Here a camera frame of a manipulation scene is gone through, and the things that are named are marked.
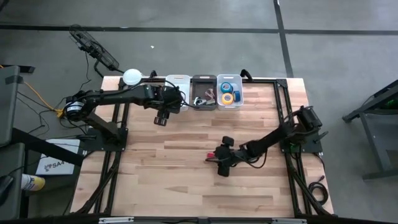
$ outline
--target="white ball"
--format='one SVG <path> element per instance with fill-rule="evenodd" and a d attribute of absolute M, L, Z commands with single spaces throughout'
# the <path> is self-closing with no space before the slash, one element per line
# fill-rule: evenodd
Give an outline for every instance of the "white ball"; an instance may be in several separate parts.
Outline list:
<path fill-rule="evenodd" d="M 136 85 L 141 81 L 142 73 L 137 69 L 129 69 L 123 74 L 123 81 L 127 85 Z"/>

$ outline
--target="wooden table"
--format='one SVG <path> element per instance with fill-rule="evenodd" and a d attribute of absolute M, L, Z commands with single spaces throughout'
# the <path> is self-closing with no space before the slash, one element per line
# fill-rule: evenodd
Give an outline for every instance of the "wooden table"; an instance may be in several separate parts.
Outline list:
<path fill-rule="evenodd" d="M 102 89 L 117 90 L 119 78 L 105 77 Z M 287 83 L 293 111 L 307 105 L 303 80 L 288 78 Z M 195 111 L 190 108 L 180 114 L 171 114 L 166 127 L 153 124 L 156 110 L 144 110 L 137 105 L 130 107 L 128 146 L 120 163 L 112 215 L 294 216 L 285 159 L 278 144 L 269 149 L 262 169 L 253 169 L 242 162 L 231 169 L 229 177 L 218 176 L 216 164 L 204 161 L 206 153 L 214 151 L 223 136 L 235 138 L 237 146 L 262 138 L 278 127 L 272 85 L 244 84 L 244 106 L 239 111 Z M 96 114 L 110 121 L 113 108 L 99 106 Z M 85 159 L 72 211 L 78 210 L 97 187 L 103 157 L 103 152 L 95 152 Z M 319 158 L 303 154 L 302 160 L 308 184 L 325 175 Z M 322 183 L 327 187 L 326 179 Z M 304 211 L 301 190 L 297 192 L 300 208 Z M 107 194 L 106 189 L 102 208 Z M 333 212 L 330 198 L 324 207 Z"/>

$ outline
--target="concrete floor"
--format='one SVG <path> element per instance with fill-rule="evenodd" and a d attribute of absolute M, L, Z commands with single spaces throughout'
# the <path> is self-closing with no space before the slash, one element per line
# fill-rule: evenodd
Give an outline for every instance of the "concrete floor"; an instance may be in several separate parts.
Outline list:
<path fill-rule="evenodd" d="M 280 0 L 286 29 L 397 30 L 394 0 Z M 272 0 L 13 0 L 0 12 L 0 23 L 33 25 L 209 27 L 276 29 Z M 153 69 L 168 74 L 238 73 L 286 77 L 279 34 L 92 32 L 115 56 L 121 69 Z M 375 91 L 397 79 L 398 36 L 287 35 L 294 77 L 304 78 L 310 104 L 329 131 L 323 140 L 326 175 L 335 213 L 341 217 L 396 222 L 398 178 L 364 182 L 377 171 L 359 120 L 341 117 Z M 33 65 L 24 78 L 56 105 L 85 81 L 85 55 L 64 31 L 0 30 L 0 62 Z M 89 58 L 84 89 L 101 79 Z M 103 69 L 106 75 L 118 75 Z M 20 91 L 36 99 L 26 86 Z M 32 104 L 37 111 L 43 108 Z M 15 126 L 30 131 L 39 119 L 18 104 Z M 61 127 L 52 114 L 42 138 L 79 134 Z M 33 199 L 36 215 L 60 214 L 70 195 L 58 190 Z"/>

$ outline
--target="white plastic bin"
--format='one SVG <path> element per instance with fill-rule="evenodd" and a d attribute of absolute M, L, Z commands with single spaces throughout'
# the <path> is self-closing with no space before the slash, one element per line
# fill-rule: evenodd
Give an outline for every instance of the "white plastic bin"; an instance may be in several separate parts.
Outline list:
<path fill-rule="evenodd" d="M 190 104 L 190 87 L 191 87 L 191 77 L 188 75 L 167 75 L 166 80 L 173 83 L 175 86 L 180 87 L 180 91 L 185 93 L 185 101 Z M 189 106 L 183 105 L 180 111 L 187 111 Z"/>
<path fill-rule="evenodd" d="M 223 92 L 221 92 L 221 84 L 228 82 L 231 84 L 234 91 L 238 90 L 241 94 L 241 101 L 233 102 L 231 105 L 224 105 L 221 97 Z M 220 74 L 217 76 L 217 107 L 219 110 L 239 110 L 243 105 L 243 84 L 242 77 L 240 75 L 232 74 Z"/>

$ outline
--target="blue tape roll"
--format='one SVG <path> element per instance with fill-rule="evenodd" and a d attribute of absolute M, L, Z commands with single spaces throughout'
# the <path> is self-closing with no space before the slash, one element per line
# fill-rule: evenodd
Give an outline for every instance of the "blue tape roll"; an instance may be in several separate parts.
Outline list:
<path fill-rule="evenodd" d="M 232 95 L 234 96 L 234 101 L 235 102 L 241 101 L 241 93 L 239 91 L 234 91 L 232 93 Z"/>
<path fill-rule="evenodd" d="M 223 82 L 221 84 L 221 92 L 222 93 L 232 93 L 232 91 L 233 91 L 233 87 L 228 82 Z"/>

